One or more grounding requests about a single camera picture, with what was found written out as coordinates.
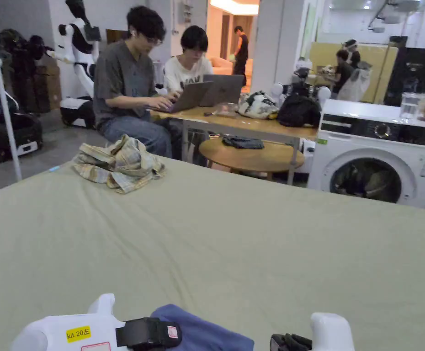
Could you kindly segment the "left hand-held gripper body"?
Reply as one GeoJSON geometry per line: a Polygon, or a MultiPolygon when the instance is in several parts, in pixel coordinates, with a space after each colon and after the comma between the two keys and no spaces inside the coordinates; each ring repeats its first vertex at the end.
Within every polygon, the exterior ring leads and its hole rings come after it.
{"type": "Polygon", "coordinates": [[[144,317],[119,321],[115,296],[102,294],[86,314],[48,316],[26,326],[13,340],[12,351],[165,351],[178,347],[177,323],[144,317]]]}

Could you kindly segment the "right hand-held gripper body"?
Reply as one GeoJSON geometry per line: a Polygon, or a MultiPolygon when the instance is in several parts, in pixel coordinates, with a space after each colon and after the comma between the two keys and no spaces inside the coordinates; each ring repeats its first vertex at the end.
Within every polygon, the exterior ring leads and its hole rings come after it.
{"type": "Polygon", "coordinates": [[[354,341],[348,321],[333,313],[311,315],[312,339],[297,334],[273,334],[271,351],[354,351],[354,341]]]}

